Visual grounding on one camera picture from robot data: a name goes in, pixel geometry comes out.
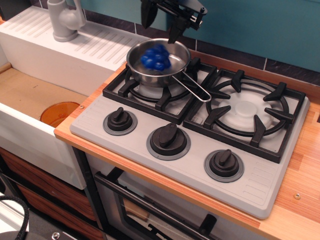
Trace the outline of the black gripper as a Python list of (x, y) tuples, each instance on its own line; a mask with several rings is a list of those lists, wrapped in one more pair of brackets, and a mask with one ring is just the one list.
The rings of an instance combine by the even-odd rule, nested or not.
[(173, 16), (167, 43), (174, 44), (186, 29), (198, 30), (208, 13), (207, 8), (198, 0), (142, 0), (140, 7), (141, 25), (149, 28), (158, 9)]

